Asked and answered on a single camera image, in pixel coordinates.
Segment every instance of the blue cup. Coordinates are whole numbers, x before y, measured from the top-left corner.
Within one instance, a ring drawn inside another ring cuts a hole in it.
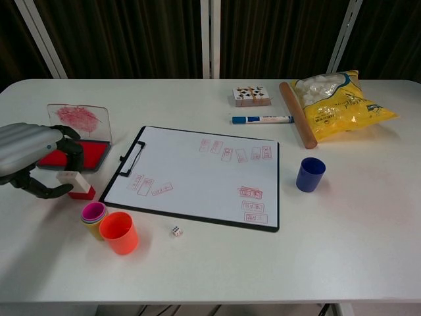
[[[322,178],[326,166],[317,158],[305,158],[297,176],[297,188],[303,192],[313,192]]]

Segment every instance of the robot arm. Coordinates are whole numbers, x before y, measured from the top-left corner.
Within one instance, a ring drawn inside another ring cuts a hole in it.
[[[80,136],[67,126],[48,127],[16,123],[1,127],[0,185],[10,182],[15,188],[22,188],[43,199],[57,198],[68,193],[73,189],[73,185],[63,184],[56,188],[47,188],[31,178],[30,171],[41,158],[56,149],[67,156],[65,170],[81,171],[84,151],[82,146],[72,139],[80,139]]]

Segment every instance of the whiteboard marker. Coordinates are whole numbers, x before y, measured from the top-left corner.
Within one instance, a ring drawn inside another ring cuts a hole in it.
[[[232,117],[232,124],[294,123],[294,118],[284,117]]]

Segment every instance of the dark curtain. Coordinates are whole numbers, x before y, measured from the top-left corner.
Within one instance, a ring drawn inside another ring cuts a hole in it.
[[[51,78],[13,0],[0,1],[0,92],[30,78]]]
[[[200,0],[35,0],[69,78],[202,78]]]
[[[305,78],[325,73],[348,3],[222,0],[220,77]]]
[[[364,0],[338,70],[421,82],[421,1]]]

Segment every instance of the yellow bag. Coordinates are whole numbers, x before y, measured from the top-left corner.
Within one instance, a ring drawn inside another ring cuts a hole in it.
[[[357,70],[322,74],[291,85],[317,140],[398,117],[364,98]]]

